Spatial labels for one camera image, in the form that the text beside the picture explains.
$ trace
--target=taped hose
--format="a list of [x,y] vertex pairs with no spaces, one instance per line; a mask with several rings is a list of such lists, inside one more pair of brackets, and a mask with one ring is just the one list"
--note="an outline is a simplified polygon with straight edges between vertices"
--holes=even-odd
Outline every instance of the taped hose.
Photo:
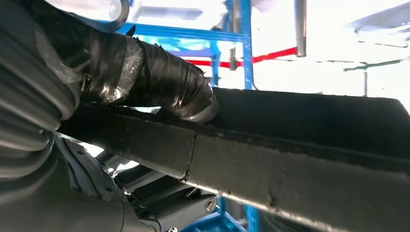
[[205,122],[213,118],[219,105],[201,69],[161,46],[136,42],[142,48],[143,62],[122,104],[161,106],[184,120]]
[[36,38],[47,66],[63,83],[84,80],[81,101],[160,106],[184,120],[202,123],[217,113],[212,88],[195,65],[160,46],[103,33],[43,1],[26,3],[26,8],[44,31]]

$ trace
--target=metal pipe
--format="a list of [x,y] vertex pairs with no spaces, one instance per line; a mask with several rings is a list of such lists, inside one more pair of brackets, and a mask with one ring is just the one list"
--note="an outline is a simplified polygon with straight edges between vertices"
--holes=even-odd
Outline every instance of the metal pipe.
[[[232,5],[231,7],[231,32],[238,33],[239,32],[239,1],[238,0],[231,0]],[[236,49],[231,48],[229,51],[229,69],[231,71],[236,70]]]
[[364,96],[367,97],[367,70],[365,69],[365,94]]
[[306,56],[306,13],[307,0],[294,0],[297,56]]

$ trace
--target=blue metal frame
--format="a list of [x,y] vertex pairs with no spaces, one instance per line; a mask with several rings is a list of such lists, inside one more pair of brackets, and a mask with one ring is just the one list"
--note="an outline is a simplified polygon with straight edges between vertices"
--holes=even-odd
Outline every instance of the blue metal frame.
[[199,40],[217,40],[217,41],[231,41],[241,42],[244,36],[240,33],[230,33],[224,31],[188,29],[188,28],[174,28],[146,24],[125,23],[122,28],[118,30],[119,33],[127,33],[132,26],[136,25],[136,35],[150,35],[161,37],[178,37],[186,39]]
[[240,0],[241,31],[243,34],[243,62],[245,73],[245,89],[253,88],[253,63],[252,63],[252,30],[250,27],[251,3],[250,0]]

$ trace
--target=hose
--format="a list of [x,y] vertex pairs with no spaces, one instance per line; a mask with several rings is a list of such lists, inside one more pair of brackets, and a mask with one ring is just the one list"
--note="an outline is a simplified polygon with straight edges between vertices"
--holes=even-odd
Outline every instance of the hose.
[[[111,33],[126,21],[129,13],[128,0],[120,0],[121,14],[110,23],[100,23],[74,13],[67,13],[86,25]],[[18,192],[28,191],[34,183],[44,180],[45,174],[36,172],[42,167],[53,147],[53,133],[62,120],[68,119],[79,105],[82,79],[64,83],[44,63],[44,58],[35,54],[20,38],[24,26],[32,19],[25,6],[47,4],[43,0],[2,0],[1,10],[18,10],[15,14],[22,19],[15,31],[1,12],[0,21],[0,203],[14,199]],[[34,182],[20,185],[32,179]]]

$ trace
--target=blue post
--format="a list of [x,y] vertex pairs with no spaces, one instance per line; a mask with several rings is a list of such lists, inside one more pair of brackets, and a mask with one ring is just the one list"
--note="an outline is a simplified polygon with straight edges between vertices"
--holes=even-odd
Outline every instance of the blue post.
[[241,32],[243,34],[243,68],[245,73],[245,89],[253,87],[252,64],[252,36],[250,26],[251,4],[250,0],[240,0]]
[[259,232],[259,212],[258,209],[245,205],[245,213],[248,218],[248,232]]
[[220,50],[216,40],[209,41],[209,48],[211,50],[211,64],[212,64],[212,79],[211,86],[218,87],[219,78],[219,63],[220,63]]

